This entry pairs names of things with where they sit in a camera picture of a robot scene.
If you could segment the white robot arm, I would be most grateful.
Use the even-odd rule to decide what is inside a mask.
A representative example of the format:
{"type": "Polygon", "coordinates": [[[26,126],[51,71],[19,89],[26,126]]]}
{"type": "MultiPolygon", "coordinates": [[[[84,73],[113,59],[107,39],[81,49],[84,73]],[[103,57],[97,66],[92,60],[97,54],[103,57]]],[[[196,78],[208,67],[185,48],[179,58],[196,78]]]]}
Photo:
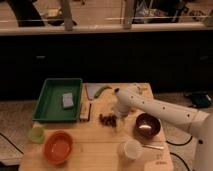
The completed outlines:
{"type": "Polygon", "coordinates": [[[165,120],[197,138],[193,171],[213,171],[213,114],[148,98],[129,88],[116,88],[118,117],[126,117],[132,107],[165,120]]]}

